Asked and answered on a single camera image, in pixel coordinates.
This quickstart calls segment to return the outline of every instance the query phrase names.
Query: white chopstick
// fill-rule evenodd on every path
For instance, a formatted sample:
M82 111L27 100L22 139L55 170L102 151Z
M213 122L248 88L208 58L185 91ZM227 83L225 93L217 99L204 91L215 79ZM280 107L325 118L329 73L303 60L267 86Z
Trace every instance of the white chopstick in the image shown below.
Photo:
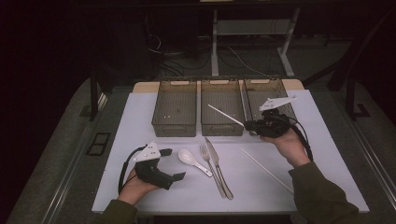
M291 194L294 194L294 191L289 188L285 183L283 183L279 178L277 178L273 173L271 173L267 168L265 168L263 165L261 165L258 161L256 161L252 156L250 156L244 149L241 148L242 151L244 151L253 161L255 161L260 167L266 171L273 179L275 179L280 185L282 185L286 190L288 190Z
M226 114L226 113L222 112L221 110L215 108L213 105L208 105L208 106L210 106L212 109L218 111L220 114L224 115L225 117L231 119L233 122L235 122L235 123L237 123L237 124L239 124L239 125L241 125L242 127L245 128L244 123L242 123L241 121L239 121L237 119L234 119L233 117L229 116L228 114Z

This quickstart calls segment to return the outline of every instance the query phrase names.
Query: utensil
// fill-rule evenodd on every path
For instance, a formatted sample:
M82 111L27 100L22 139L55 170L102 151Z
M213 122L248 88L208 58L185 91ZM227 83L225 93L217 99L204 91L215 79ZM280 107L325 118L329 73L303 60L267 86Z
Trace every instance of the utensil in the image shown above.
M263 165L261 165L258 161L256 161L252 156L250 156L244 149L241 148L242 151L245 152L245 154L247 154L254 162L256 162L264 171L266 171L268 173L268 175L270 175L274 180L276 180L280 185L283 186L283 188L285 188L286 190L288 190L291 194L294 194L294 191L289 188L288 185L286 185L285 183L283 183L283 181L281 181L279 178L277 178L273 173L271 173L269 170L267 170L267 168L265 168Z
M221 197L225 198L224 189L223 189L222 185L220 184L219 178L217 177L215 171L213 170L212 165L210 164L210 155L209 155L209 152L207 151L207 148L204 144L201 145L200 152L201 152L201 156L204 159L204 161L206 161L207 164L209 165L210 171L212 171L212 173L213 173L213 178L215 179L216 185L218 186Z
M188 165L193 165L202 170L207 176L212 176L212 172L201 165L187 149L181 149L178 152L178 158Z
M235 123L237 123L237 124L239 124L239 125L241 125L242 127L245 128L244 123L242 123L241 121L239 121L239 120L237 120L237 119L235 119L235 118L229 116L228 114L226 114L226 113L222 112L221 110L215 108L213 105L208 105L208 106L210 106L212 109L218 111L220 114L224 115L225 117L231 119L233 122L235 122Z
M219 155L216 152L215 148L213 147L212 143L210 143L209 139L207 139L205 137L205 140L206 140L206 145L209 149L210 157L212 158L213 163L216 166L216 170L219 173L219 180L220 180L221 185L224 187L225 195L227 196L228 199L232 199L233 194L231 193L230 189L228 188L227 183L225 182L224 176L222 175L221 169L219 167Z

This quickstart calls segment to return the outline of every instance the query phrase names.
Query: chopstick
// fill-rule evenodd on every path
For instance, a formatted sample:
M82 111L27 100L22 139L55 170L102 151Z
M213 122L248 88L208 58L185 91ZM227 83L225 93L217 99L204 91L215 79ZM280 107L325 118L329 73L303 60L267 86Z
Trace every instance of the chopstick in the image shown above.
M241 148L241 150L243 152L245 152L245 154L247 154L253 161L255 161L258 165L260 165L260 167L267 172L274 180L276 180L280 185L282 185L286 190L288 190L291 194L294 194L294 191L289 188L288 185L286 185L283 181L281 181L279 178L277 178L273 173L271 173L269 170L267 170L267 168L265 168L263 165L261 165L258 161L256 161L252 156L250 156L244 149Z

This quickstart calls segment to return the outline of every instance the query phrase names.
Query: black strap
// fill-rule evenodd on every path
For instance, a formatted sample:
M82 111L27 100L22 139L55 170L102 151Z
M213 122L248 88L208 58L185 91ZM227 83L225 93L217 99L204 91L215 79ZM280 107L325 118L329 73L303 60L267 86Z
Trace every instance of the black strap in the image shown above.
M137 152L137 151L141 151L143 150L147 145L145 145L144 147L139 147L137 149L135 149L128 157L128 159L125 161L125 163L122 165L122 170L121 170L121 174L120 174L120 179L119 179L119 194L121 193L121 190L124 186L123 184L123 179L125 177L125 173L126 173L126 169L128 168L128 164L129 164L129 160L132 158L132 156Z
M297 133L298 137L300 138L301 143L305 147L306 155L308 156L309 160L314 161L314 157L312 155L311 146L309 146L308 142L304 138L303 134L301 133L300 129L295 125L290 125L290 127Z

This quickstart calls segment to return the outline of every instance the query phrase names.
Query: cable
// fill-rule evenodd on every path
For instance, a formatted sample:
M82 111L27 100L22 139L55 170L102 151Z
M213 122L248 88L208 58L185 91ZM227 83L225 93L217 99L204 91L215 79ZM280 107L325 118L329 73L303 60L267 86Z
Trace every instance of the cable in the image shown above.
M123 178L125 177L126 168L128 168L129 160L132 158L132 156L133 156L136 152L143 150L146 146L147 146L147 145L145 145L144 147L139 147L139 148L135 149L135 150L129 155L128 159L124 162L124 164L122 165L121 174L120 174L120 179L119 179L119 194L121 193L121 190L122 190L122 188L123 188L123 186L124 186L124 184L123 184L122 182L123 182Z
M235 56L239 59L239 61L241 61L241 63L242 63L247 69L249 69L249 70L251 70L251 71L253 71L253 72L256 72L256 73L258 73L258 74L261 74L261 75L263 75L263 76L265 76L265 77L270 77L270 76L268 76L268 75L266 75L266 74L264 74L264 73L262 73L262 72L259 72L259 71L255 70L255 69L249 67L249 66L241 59L241 57L239 57L239 55L238 55L232 48L230 48L230 47L227 47L227 48L230 49L230 50L233 52L233 54L235 54Z
M222 47L222 48L226 48L226 49L229 49L229 47L230 47L230 44L218 44L218 47ZM231 51L231 52L229 52L230 50L228 50L228 51L225 51L227 54L228 54L228 56L235 56L235 54ZM250 51L249 50L246 50L245 52L239 52L238 53L238 55L239 56L246 56L246 55L248 55L250 53Z
M177 63L177 62L174 62L171 60L166 60L166 61L169 63L174 63L175 65L177 65L179 68L182 68L183 70L199 70L201 68L204 68L207 65L207 63L209 62L209 60L210 60L210 54L207 55L205 62L202 65L199 65L198 67L195 67L195 68L188 68L188 67L183 66L180 63Z
M159 49L160 47L161 47L161 39L157 36L157 35L148 35L148 36L154 36L154 37L156 37L157 38L157 40L158 40L158 46L157 46L157 48L156 49Z
M179 52L164 53L163 56L172 57L172 56L177 56L177 55L182 55L182 54L184 54L184 52L179 51Z
M231 67L231 68L245 68L245 66L239 66L239 67L237 67L237 66L230 65L229 63L226 63L226 61L223 59L223 57L221 56L221 54L219 54L219 51L218 51L218 58L219 58L225 65L227 65L227 66L229 66L229 67Z
M311 146L309 146L308 141L306 139L304 139L303 134L301 133L300 129L298 129L297 126L295 126L295 125L291 125L290 127L296 132L296 134L300 138L301 143L303 144L303 146L305 148L305 153L308 156L309 160L314 161Z
M184 77L184 75L183 75L180 71L178 71L176 68L173 68L173 67L171 67L171 66L169 66L169 65L163 64L163 65L159 65L159 67L160 67L161 69L165 70L165 71L168 71L168 72L172 73L172 74L174 75L174 77L179 77L179 76Z
M169 70L169 69L167 69L167 68L165 68L165 67L162 67L162 66L160 66L160 65L159 65L159 67L160 67L162 70L164 70L164 71L163 71L163 75L161 75L162 77L167 77L166 71L172 73L172 74L173 74L173 77L177 77L177 74L174 73L173 71L171 71L171 70Z
M127 181L125 181L125 183L122 185L122 188L132 179L134 179L137 175L132 176L131 178L129 178Z
M177 70L175 67L170 66L170 65L168 65L168 64L166 64L166 63L164 63L163 66L165 66L165 67L167 67L167 68L170 68L170 69L173 69L173 70L176 71L179 75L181 75L182 77L184 77L184 69L183 69L183 68L181 68L181 69L183 69L183 70L182 70L182 72L180 72L180 71Z
M151 52L154 52L154 53L163 54L162 52L160 52L160 51L158 51L158 50L154 50L154 49L148 49L148 50L151 51Z
M305 131L305 129L304 129L304 127L303 127L303 125L297 120L297 119L294 119L294 118L291 118L291 117L288 117L289 119L292 119L292 120L294 120L295 122L296 122L296 124L298 124L302 129L303 129L303 132L304 132L304 135L305 135L305 139L306 139L306 142L309 144L309 141L308 141L308 135L306 134L306 131Z

